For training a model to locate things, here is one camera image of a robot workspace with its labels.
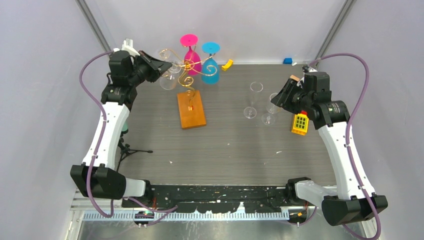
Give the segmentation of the clear ribbed wine glass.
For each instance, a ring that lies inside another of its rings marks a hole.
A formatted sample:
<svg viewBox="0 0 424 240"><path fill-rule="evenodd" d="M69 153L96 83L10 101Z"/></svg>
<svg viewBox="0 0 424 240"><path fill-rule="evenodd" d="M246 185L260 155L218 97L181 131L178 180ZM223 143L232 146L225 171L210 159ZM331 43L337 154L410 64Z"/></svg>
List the clear ribbed wine glass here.
<svg viewBox="0 0 424 240"><path fill-rule="evenodd" d="M272 93L269 96L268 102L266 104L267 113L261 116L262 123L264 125L270 126L273 125L276 121L275 115L281 110L280 107L276 106L271 102L271 100L278 95L277 92Z"/></svg>

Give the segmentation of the clear flute glass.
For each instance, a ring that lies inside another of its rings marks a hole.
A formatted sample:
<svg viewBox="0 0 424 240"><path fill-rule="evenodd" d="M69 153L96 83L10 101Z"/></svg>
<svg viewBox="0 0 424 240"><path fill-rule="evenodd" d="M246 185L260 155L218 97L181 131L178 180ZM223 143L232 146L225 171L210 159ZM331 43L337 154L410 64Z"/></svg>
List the clear flute glass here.
<svg viewBox="0 0 424 240"><path fill-rule="evenodd" d="M255 109L255 104L257 103L263 89L264 89L263 84L258 81L254 81L249 85L249 95L248 95L249 104L243 110L243 115L247 119L253 119L256 117L257 110Z"/></svg>

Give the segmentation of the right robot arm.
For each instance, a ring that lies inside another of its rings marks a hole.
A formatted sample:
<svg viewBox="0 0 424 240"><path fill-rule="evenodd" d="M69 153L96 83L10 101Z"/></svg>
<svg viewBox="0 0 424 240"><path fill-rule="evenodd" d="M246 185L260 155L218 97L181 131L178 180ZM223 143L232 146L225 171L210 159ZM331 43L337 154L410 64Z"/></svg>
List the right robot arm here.
<svg viewBox="0 0 424 240"><path fill-rule="evenodd" d="M308 177L287 181L285 198L291 205L301 202L322 210L331 226L368 221L388 207L387 198L377 195L368 180L356 150L350 114L341 100L332 100L330 76L326 72L307 72L302 79L289 78L271 103L284 110L299 114L306 112L324 142L336 179L336 190L330 190Z"/></svg>

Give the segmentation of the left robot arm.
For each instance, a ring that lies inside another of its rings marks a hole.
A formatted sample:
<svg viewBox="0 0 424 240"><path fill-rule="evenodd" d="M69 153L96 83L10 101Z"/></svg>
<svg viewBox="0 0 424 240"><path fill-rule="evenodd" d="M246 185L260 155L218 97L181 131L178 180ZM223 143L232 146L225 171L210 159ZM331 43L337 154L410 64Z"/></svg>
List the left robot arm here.
<svg viewBox="0 0 424 240"><path fill-rule="evenodd" d="M83 82L83 90L100 108L99 122L92 143L80 165L73 165L70 176L84 197L119 200L134 197L141 207L153 202L148 180L127 178L116 171L115 157L120 139L131 112L137 86L143 82L156 82L172 64L156 59L144 51L128 50L106 52L109 56L108 83L96 99Z"/></svg>

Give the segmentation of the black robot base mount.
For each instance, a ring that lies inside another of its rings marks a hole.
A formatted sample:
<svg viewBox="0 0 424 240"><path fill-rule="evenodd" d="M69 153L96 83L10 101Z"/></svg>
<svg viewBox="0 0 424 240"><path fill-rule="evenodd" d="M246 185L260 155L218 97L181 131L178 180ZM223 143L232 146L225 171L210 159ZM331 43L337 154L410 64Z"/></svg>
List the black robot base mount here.
<svg viewBox="0 0 424 240"><path fill-rule="evenodd" d="M122 200L124 208L147 207L136 218L164 221L281 221L300 227L318 208L292 200L278 185L152 185L147 194Z"/></svg>

